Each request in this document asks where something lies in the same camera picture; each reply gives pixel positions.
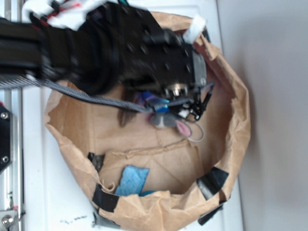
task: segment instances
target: white surface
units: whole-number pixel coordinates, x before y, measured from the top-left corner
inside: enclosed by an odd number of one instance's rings
[[[39,8],[40,0],[29,0],[26,10]],[[149,6],[150,10],[171,12],[193,17],[196,13],[207,19],[210,36],[220,46],[220,33],[216,2],[214,0],[135,0],[131,4]],[[79,10],[71,16],[63,15],[55,24],[77,28],[82,23]],[[104,230],[92,228],[93,208],[75,182],[63,161],[54,137],[46,130],[43,122],[49,89],[28,88],[24,90],[24,155],[25,155],[25,201],[26,231],[84,231]],[[188,231],[242,231],[241,205],[238,184],[232,199],[224,210],[201,227],[197,222],[183,230]]]
[[[249,86],[246,231],[308,230],[308,1],[219,0],[224,54]]]

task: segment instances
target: black electrical tape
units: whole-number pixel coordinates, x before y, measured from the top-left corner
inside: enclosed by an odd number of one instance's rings
[[[113,213],[115,211],[119,196],[106,193],[102,190],[102,186],[97,184],[93,196],[93,202],[106,212]]]
[[[209,173],[197,179],[197,184],[206,200],[212,198],[222,189],[228,176],[229,173],[214,167]]]
[[[205,225],[210,219],[213,218],[213,216],[218,212],[222,210],[222,205],[219,207],[215,208],[213,211],[207,213],[206,215],[202,216],[199,220],[198,223],[203,226]]]
[[[100,216],[98,210],[96,210],[93,213],[93,215],[94,215],[94,225],[105,226],[111,229],[118,229],[118,230],[121,229],[121,226],[117,225],[113,221]]]

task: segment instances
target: brown paper bag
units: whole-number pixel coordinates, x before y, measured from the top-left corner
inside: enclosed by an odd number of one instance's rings
[[[185,30],[191,22],[177,15],[153,15],[173,30]],[[137,114],[121,128],[116,108],[58,92],[50,96],[46,126],[63,158],[99,214],[122,229],[176,231],[230,198],[250,140],[248,91],[217,47],[204,37],[196,46],[206,60],[208,81],[216,83],[200,119],[202,142],[189,142],[173,128],[154,128],[149,115]],[[106,96],[120,98],[122,91],[119,85]],[[99,174],[87,158],[89,152],[105,155]],[[149,168],[143,190],[156,192],[146,197],[113,195],[127,165]]]

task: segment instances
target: blue sponge piece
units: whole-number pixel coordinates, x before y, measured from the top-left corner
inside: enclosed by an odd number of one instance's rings
[[[139,168],[132,165],[125,167],[115,194],[118,196],[139,195],[142,192],[149,171],[148,168]]]

